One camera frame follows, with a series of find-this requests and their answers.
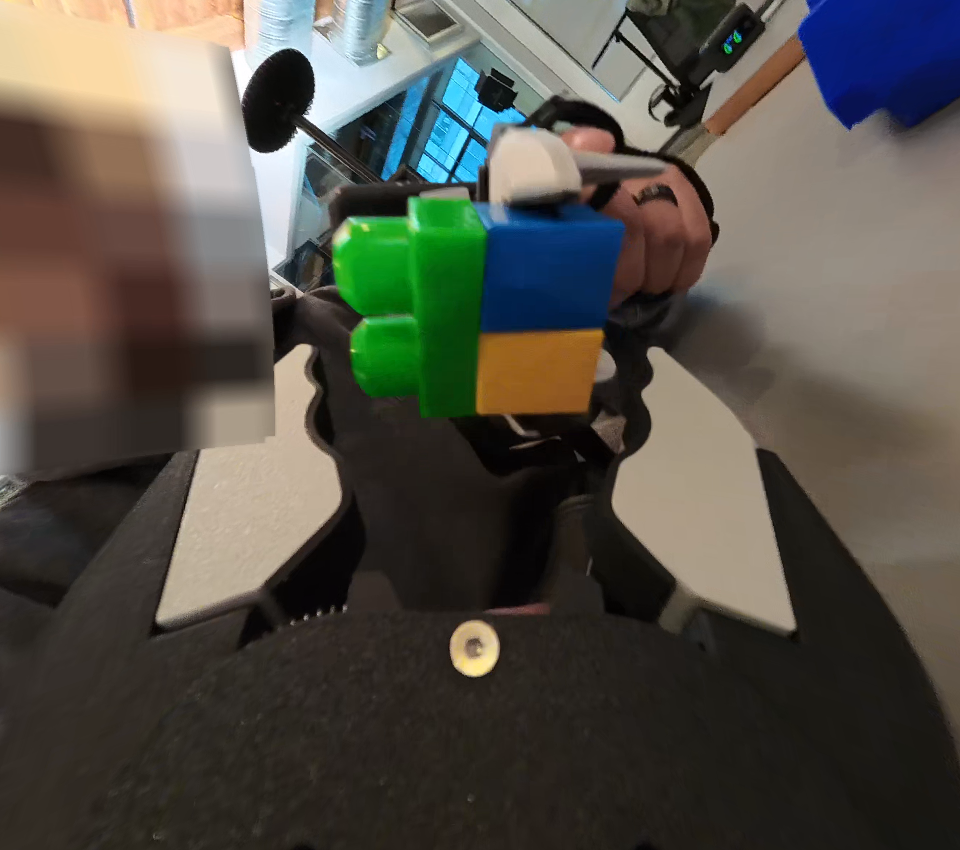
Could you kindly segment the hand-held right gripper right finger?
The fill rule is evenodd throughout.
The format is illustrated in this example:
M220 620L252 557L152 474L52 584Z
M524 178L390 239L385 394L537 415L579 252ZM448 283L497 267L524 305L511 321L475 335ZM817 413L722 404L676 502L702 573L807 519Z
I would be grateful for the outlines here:
M624 451L596 498L596 579L613 610L680 634L711 612L796 631L759 450L672 356L648 351Z

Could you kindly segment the black round disc on rod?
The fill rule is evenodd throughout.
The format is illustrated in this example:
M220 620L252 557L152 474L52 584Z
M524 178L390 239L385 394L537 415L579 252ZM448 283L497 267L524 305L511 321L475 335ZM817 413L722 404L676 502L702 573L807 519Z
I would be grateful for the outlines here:
M249 147L258 153L277 152L302 132L361 181L379 182L367 166L307 119L315 90L313 68L301 51L285 48L263 60L252 72L241 100Z

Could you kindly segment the wood-edged side table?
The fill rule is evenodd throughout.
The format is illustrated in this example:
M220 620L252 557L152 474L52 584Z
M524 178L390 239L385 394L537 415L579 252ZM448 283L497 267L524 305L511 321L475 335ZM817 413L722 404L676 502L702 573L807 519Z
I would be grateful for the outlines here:
M804 59L799 25L808 14L806 0L742 0L759 13L765 28L737 64L714 75L702 121L677 131L666 151L678 156L703 134L724 135L788 76Z

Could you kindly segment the person's left hand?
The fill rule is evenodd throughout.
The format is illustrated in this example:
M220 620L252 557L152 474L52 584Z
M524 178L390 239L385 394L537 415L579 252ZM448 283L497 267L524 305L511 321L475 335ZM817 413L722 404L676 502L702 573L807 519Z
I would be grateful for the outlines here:
M693 172L677 162L654 178L620 184L601 212L625 228L611 311L638 293L683 293L699 281L716 240L709 197Z

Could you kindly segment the green jacket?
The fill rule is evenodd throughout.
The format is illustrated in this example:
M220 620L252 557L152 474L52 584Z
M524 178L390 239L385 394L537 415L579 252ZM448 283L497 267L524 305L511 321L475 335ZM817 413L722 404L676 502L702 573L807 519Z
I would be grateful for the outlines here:
M702 45L738 0L629 0L627 10L648 18L670 17L691 42Z

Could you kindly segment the black studio light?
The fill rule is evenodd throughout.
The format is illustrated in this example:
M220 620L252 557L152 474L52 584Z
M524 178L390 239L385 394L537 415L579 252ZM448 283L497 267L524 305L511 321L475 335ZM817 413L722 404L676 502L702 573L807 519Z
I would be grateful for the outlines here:
M515 81L496 68L480 73L474 92L481 106L494 113L513 108L518 95Z

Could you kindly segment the yellow toy block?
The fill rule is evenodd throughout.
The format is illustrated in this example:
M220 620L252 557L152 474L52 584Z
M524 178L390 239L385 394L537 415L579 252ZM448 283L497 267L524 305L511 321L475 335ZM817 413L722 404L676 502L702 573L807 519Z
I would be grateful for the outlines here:
M485 332L478 341L479 415L582 414L589 408L600 328Z

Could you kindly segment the blue plastic bin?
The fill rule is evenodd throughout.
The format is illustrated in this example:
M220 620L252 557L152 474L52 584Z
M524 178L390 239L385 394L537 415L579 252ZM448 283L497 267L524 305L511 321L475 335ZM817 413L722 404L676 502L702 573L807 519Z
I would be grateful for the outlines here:
M959 0L806 2L798 38L846 128L880 111L912 127L958 99Z

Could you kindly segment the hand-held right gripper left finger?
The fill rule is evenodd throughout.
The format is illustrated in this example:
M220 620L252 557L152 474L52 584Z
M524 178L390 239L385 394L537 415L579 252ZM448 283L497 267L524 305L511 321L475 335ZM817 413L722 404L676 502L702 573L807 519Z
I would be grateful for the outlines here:
M302 343L275 365L273 436L198 454L155 612L160 629L257 604L344 513L351 494L316 424L318 356Z

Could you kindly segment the green two-stud block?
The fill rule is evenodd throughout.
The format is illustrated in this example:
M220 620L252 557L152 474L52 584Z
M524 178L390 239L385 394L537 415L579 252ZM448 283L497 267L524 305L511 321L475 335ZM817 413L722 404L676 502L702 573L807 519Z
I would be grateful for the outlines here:
M333 274L361 316L350 362L368 397L415 397L423 417L474 415L486 242L464 188L410 196L398 217L339 226Z

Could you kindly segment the blue one-stud block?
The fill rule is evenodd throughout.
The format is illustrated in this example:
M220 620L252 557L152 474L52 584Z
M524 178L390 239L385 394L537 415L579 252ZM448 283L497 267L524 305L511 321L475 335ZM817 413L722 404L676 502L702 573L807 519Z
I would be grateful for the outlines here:
M625 225L586 205L555 213L475 203L486 230L483 333L600 329Z

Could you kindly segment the black device green lights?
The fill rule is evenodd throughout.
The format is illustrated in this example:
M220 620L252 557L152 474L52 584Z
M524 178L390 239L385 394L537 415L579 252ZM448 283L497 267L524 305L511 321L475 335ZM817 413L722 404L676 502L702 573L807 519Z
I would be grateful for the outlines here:
M765 30L765 23L749 4L737 4L720 21L703 45L710 69L728 72Z

